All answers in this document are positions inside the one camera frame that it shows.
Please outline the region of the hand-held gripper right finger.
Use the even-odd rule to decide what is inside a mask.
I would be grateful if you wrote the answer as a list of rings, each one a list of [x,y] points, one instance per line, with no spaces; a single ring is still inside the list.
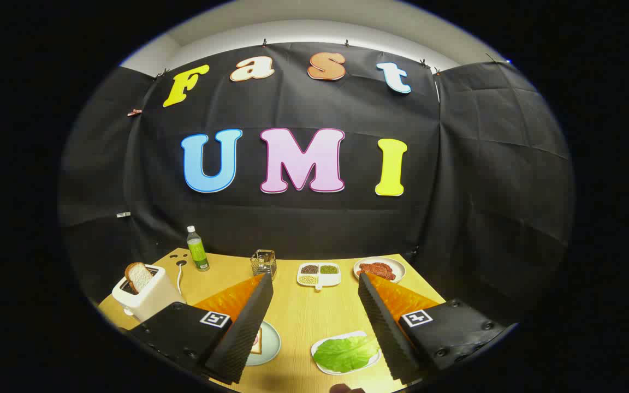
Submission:
[[[359,276],[358,294],[392,378],[402,383],[461,367],[507,334],[467,302],[438,303],[380,276]]]

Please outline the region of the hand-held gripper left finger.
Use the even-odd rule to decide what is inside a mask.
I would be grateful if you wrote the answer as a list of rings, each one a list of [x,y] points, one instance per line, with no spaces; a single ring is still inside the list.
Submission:
[[[242,304],[227,311],[216,304],[195,307],[174,302],[129,329],[128,337],[194,376],[239,383],[269,310],[272,276],[259,274],[225,293],[242,296]]]

